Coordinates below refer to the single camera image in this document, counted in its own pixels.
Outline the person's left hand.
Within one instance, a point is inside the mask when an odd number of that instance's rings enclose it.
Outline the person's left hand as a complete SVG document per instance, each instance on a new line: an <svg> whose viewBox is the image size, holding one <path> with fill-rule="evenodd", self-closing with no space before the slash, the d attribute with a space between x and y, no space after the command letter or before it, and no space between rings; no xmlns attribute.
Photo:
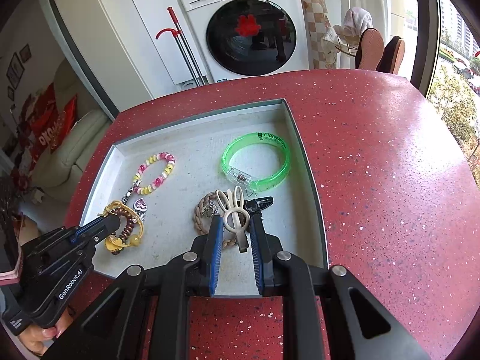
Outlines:
<svg viewBox="0 0 480 360"><path fill-rule="evenodd" d="M71 325L73 317L66 309L59 320L51 328L41 328L37 325L29 325L21 334L18 335L19 341L31 353L41 357L46 351L46 341L52 341L60 337Z"/></svg>

